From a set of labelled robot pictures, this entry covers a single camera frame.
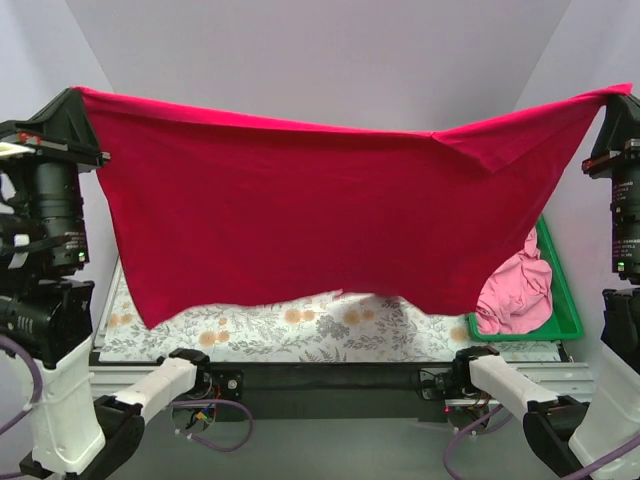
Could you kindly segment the red t shirt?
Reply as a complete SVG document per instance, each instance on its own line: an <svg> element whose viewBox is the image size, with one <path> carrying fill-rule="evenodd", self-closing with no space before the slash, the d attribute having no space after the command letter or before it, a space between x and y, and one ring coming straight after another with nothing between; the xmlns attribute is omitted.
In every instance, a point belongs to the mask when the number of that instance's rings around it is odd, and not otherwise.
<svg viewBox="0 0 640 480"><path fill-rule="evenodd" d="M433 132L256 117L79 93L134 305L153 328L203 305L343 291L473 311L524 245L620 84Z"/></svg>

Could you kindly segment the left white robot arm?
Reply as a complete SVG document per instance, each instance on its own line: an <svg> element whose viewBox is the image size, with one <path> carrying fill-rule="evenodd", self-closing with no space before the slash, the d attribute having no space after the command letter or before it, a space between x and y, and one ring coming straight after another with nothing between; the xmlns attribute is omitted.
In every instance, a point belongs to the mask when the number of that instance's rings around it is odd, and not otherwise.
<svg viewBox="0 0 640 480"><path fill-rule="evenodd" d="M32 451L20 471L38 479L105 479L137 450L146 424L206 384L208 357L178 349L131 387L94 398L89 358L94 285L79 176L103 167L82 95L66 89L34 116L1 125L1 348L27 384Z"/></svg>

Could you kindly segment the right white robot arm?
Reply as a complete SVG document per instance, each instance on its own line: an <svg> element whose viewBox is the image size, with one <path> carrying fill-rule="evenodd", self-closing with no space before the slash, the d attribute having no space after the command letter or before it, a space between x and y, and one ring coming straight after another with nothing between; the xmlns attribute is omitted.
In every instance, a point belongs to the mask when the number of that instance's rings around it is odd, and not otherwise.
<svg viewBox="0 0 640 480"><path fill-rule="evenodd" d="M606 104L591 156L581 165L611 181L612 270L631 283L606 289L601 371L589 403L559 395L513 369L491 347L456 353L456 387L483 391L521 421L534 454L561 479L639 476L639 100Z"/></svg>

